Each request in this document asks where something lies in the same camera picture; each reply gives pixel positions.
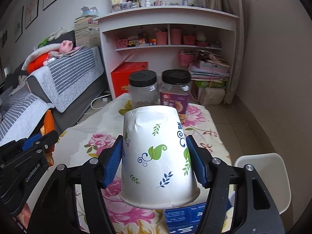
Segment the purple label nut jar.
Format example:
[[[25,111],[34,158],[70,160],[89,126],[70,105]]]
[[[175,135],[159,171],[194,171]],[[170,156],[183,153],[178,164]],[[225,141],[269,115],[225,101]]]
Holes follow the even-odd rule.
[[[190,73],[181,69],[165,70],[161,79],[160,104],[175,108],[184,123],[190,98]]]

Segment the white plastic trash bin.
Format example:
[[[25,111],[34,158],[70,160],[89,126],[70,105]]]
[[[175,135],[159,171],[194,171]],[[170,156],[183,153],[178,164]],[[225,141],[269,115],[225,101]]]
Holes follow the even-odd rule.
[[[265,186],[268,188],[280,214],[283,214],[291,203],[291,188],[287,169],[282,157],[277,153],[244,155],[239,157],[234,166],[252,165]]]

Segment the orange cushion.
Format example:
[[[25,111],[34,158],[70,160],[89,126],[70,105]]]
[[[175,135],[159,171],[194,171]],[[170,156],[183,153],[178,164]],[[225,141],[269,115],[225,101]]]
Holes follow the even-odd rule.
[[[47,65],[51,59],[52,59],[52,56],[50,55],[50,53],[45,53],[39,56],[34,61],[30,62],[30,64],[28,65],[27,67],[28,74],[31,74],[35,70],[38,70],[39,68]]]

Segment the striped quilted sofa cover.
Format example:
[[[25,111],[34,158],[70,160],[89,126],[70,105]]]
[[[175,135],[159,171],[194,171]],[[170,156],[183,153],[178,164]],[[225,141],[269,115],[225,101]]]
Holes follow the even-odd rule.
[[[47,97],[46,102],[63,113],[103,73],[99,49],[83,48],[32,72],[27,86],[38,97]]]

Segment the pink pen holder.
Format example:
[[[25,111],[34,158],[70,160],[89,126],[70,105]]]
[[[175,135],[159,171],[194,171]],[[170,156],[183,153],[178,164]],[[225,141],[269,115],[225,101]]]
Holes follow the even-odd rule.
[[[182,30],[178,28],[170,29],[170,43],[171,45],[181,45],[182,42]]]
[[[164,32],[155,32],[155,38],[157,45],[167,45],[168,44],[168,34]]]

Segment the white bookshelf unit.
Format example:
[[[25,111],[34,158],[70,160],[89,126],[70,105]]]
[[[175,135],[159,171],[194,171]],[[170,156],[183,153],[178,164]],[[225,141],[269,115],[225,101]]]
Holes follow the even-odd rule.
[[[150,0],[150,6],[112,11],[97,19],[112,97],[128,87],[121,65],[143,65],[161,75],[187,69],[181,55],[206,51],[226,62],[224,102],[238,85],[244,45],[242,0]]]

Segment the beige curtain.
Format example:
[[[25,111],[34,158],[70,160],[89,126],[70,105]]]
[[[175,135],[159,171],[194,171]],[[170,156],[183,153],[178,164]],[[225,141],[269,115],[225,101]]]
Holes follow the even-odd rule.
[[[225,12],[236,15],[234,63],[230,69],[230,80],[226,88],[224,102],[230,104],[238,88],[243,56],[247,40],[247,4],[246,0],[222,0]]]

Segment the red gift box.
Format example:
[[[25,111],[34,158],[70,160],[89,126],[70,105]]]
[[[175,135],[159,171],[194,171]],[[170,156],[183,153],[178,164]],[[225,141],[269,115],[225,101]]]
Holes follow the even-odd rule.
[[[148,70],[148,62],[123,62],[111,72],[115,97],[128,92],[129,76],[137,71]]]

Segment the pink hanging basket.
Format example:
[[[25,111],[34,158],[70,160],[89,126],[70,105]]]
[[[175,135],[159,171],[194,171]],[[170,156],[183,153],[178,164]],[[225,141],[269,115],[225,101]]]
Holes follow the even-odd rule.
[[[179,64],[181,66],[190,66],[197,58],[197,55],[191,52],[179,52]]]

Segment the green tissue box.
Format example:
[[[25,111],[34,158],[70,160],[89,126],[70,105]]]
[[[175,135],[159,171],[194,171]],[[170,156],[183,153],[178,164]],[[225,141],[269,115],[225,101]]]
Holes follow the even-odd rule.
[[[220,81],[204,81],[204,80],[194,80],[194,84],[198,88],[224,88],[226,86],[227,81],[226,80],[220,80]]]

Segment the blue cardboard box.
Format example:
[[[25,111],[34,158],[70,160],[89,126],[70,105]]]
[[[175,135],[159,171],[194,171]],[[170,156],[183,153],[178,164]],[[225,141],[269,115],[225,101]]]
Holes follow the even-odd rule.
[[[195,233],[204,213],[208,189],[202,189],[195,201],[178,208],[164,210],[169,233]]]

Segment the floral paper cup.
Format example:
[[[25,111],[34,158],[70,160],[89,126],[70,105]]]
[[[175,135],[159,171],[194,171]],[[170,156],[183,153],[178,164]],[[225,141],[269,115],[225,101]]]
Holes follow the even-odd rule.
[[[124,115],[120,198],[143,209],[168,209],[200,195],[175,108],[135,108]]]

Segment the grey sofa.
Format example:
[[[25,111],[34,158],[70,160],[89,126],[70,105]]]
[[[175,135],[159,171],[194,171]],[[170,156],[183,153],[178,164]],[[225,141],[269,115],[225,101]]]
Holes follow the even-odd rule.
[[[1,144],[36,133],[48,110],[63,132],[107,89],[99,48],[77,45],[58,54],[63,42],[35,50],[8,75],[14,81],[1,94]]]

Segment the clear jar black lid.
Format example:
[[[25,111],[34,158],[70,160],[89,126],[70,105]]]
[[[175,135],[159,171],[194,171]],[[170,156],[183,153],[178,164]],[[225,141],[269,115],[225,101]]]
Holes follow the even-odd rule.
[[[128,93],[133,108],[158,105],[157,74],[151,70],[133,72],[129,76]]]

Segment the pink plush toy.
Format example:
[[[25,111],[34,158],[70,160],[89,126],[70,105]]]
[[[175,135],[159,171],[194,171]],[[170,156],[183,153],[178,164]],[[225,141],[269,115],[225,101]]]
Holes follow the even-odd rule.
[[[64,40],[62,41],[62,43],[60,43],[59,53],[65,54],[65,53],[71,52],[73,48],[74,48],[74,45],[72,41]]]

